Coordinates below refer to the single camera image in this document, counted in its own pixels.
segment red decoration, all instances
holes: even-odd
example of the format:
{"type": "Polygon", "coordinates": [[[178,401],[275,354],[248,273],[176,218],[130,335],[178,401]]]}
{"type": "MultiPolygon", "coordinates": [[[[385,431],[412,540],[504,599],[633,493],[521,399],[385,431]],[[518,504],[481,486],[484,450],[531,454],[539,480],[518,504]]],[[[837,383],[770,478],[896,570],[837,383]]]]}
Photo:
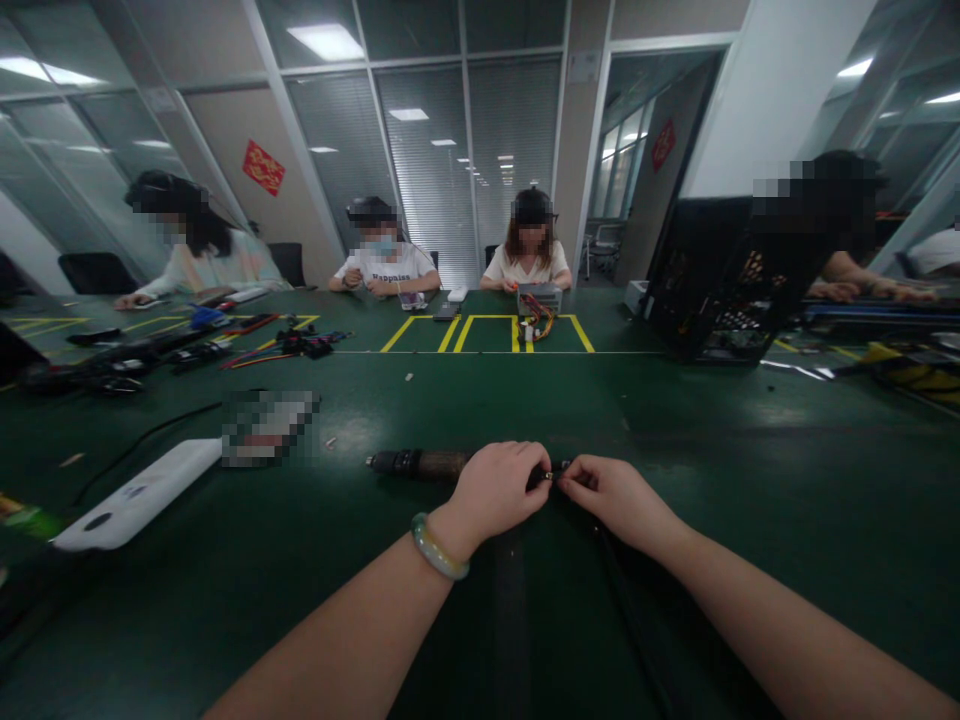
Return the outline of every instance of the red decoration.
{"type": "Polygon", "coordinates": [[[650,157],[653,158],[654,173],[660,171],[676,144],[677,134],[673,131],[673,118],[670,118],[660,134],[657,135],[657,140],[653,143],[653,149],[650,151],[650,157]]]}
{"type": "Polygon", "coordinates": [[[274,160],[270,153],[251,140],[247,145],[247,155],[243,159],[243,171],[276,197],[287,170],[274,160]]]}

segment black cable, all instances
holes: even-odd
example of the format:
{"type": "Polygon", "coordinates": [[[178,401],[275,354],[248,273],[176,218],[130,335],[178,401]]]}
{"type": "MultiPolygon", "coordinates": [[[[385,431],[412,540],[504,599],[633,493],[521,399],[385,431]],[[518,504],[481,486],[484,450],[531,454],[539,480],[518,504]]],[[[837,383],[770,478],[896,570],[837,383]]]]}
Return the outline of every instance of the black cable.
{"type": "MultiPolygon", "coordinates": [[[[247,392],[259,392],[265,389],[266,388],[252,388],[247,392]]],[[[176,417],[170,418],[169,420],[162,422],[159,425],[155,425],[154,427],[147,430],[145,433],[143,433],[143,435],[141,435],[136,440],[134,440],[133,444],[130,447],[128,447],[126,450],[124,450],[117,458],[115,458],[112,463],[107,465],[103,470],[98,472],[96,475],[90,478],[86,483],[84,483],[83,487],[80,488],[80,492],[77,493],[76,498],[74,498],[73,502],[70,504],[70,507],[72,508],[79,507],[80,504],[83,502],[83,499],[86,497],[87,492],[89,492],[90,488],[93,487],[97,482],[99,482],[100,479],[103,478],[107,473],[109,473],[111,470],[116,468],[120,463],[122,463],[124,460],[130,457],[130,455],[133,454],[133,451],[140,446],[140,443],[142,443],[148,437],[150,437],[154,433],[160,432],[164,428],[170,427],[174,423],[180,422],[181,420],[186,420],[187,418],[194,417],[195,415],[201,415],[202,413],[208,412],[209,410],[214,410],[218,407],[221,407],[222,405],[223,405],[223,400],[221,400],[220,402],[210,403],[209,405],[204,405],[203,407],[197,408],[196,410],[190,410],[189,412],[185,412],[182,415],[177,415],[176,417]]]]}

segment black chair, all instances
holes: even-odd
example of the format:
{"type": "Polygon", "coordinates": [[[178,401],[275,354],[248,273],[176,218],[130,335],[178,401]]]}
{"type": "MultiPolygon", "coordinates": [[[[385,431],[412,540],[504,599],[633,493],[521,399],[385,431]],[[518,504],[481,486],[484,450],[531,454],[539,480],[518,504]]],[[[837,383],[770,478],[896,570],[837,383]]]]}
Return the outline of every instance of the black chair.
{"type": "Polygon", "coordinates": [[[283,279],[294,287],[304,287],[303,245],[300,243],[269,243],[270,254],[283,279]]]}
{"type": "Polygon", "coordinates": [[[57,262],[78,295],[127,295],[138,287],[113,253],[68,253],[57,262]]]}

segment door frame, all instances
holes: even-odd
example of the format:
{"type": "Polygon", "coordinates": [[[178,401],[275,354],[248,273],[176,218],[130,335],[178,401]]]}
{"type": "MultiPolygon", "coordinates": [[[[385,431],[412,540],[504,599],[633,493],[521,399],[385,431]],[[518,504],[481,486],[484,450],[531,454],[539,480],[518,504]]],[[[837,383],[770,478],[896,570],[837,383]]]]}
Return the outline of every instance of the door frame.
{"type": "Polygon", "coordinates": [[[653,55],[679,50],[721,50],[724,52],[720,71],[710,93],[706,113],[699,127],[696,128],[697,137],[692,144],[692,150],[684,158],[684,167],[681,170],[680,181],[677,183],[676,195],[686,182],[686,168],[703,152],[701,138],[704,130],[714,123],[717,114],[717,105],[724,94],[724,88],[729,84],[733,61],[736,57],[739,32],[699,33],[696,35],[668,35],[658,38],[641,38],[636,40],[611,40],[610,32],[613,25],[613,11],[615,3],[610,3],[607,16],[607,30],[603,42],[603,55],[600,61],[599,82],[597,84],[597,98],[593,109],[593,123],[590,128],[590,150],[587,153],[587,172],[583,186],[583,197],[580,201],[580,223],[577,227],[577,249],[572,258],[571,272],[573,286],[577,286],[580,275],[580,258],[583,255],[584,232],[589,216],[590,198],[593,195],[593,184],[596,179],[597,153],[600,147],[600,127],[603,122],[603,104],[607,95],[607,81],[610,76],[610,63],[615,55],[653,55]]]}

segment bracelet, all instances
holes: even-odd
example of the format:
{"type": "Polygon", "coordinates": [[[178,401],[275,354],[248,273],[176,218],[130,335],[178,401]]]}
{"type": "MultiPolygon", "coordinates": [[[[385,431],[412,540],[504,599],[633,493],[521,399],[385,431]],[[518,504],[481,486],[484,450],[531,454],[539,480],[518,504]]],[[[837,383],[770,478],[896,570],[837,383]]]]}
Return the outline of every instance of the bracelet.
{"type": "Polygon", "coordinates": [[[413,544],[417,546],[417,550],[438,573],[451,580],[463,580],[470,572],[469,562],[457,562],[437,545],[437,541],[427,529],[426,513],[417,513],[413,516],[410,532],[413,534],[413,544]]]}

